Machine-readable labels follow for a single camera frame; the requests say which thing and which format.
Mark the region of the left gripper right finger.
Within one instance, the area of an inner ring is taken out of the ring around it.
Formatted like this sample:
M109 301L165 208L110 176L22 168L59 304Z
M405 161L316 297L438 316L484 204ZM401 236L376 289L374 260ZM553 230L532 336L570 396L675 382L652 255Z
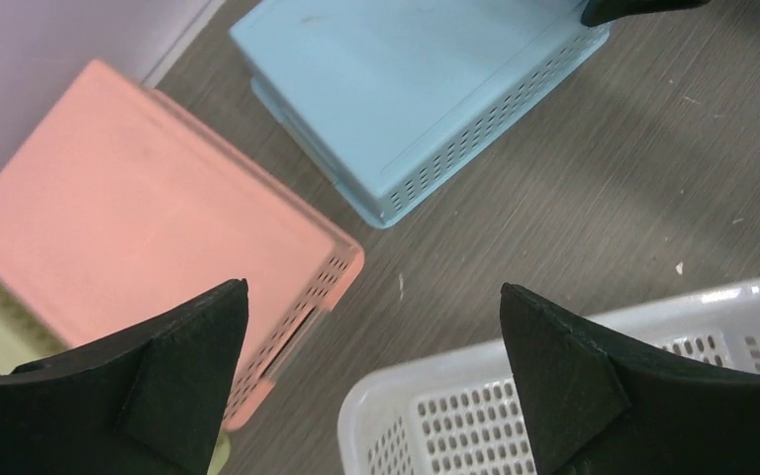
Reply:
M760 474L760 374L698 362L518 284L500 323L540 474Z

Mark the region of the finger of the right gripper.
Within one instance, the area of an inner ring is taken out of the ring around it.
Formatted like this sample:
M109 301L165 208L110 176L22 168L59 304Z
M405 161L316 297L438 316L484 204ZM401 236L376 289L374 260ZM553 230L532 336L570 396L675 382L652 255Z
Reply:
M589 0L581 24L595 28L629 16L700 8L710 0Z

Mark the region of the grey basket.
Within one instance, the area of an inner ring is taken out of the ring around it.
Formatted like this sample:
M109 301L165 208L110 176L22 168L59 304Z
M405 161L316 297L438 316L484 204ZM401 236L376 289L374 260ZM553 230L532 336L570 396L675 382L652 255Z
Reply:
M598 324L703 363L760 374L760 278L595 315ZM532 474L503 343L370 373L347 394L347 474Z

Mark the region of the pink perforated basket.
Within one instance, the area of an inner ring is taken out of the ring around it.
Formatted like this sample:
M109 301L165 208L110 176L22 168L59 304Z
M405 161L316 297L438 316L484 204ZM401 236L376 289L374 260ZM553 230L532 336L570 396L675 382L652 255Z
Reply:
M0 172L0 283L68 346L247 282L227 431L249 420L364 261L264 168L99 60Z

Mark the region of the light blue basket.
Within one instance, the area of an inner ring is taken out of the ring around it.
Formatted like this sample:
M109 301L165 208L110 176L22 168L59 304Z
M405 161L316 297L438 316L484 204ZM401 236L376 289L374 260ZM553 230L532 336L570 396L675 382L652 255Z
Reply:
M581 1L262 1L230 28L270 114L371 227L397 224L608 39Z

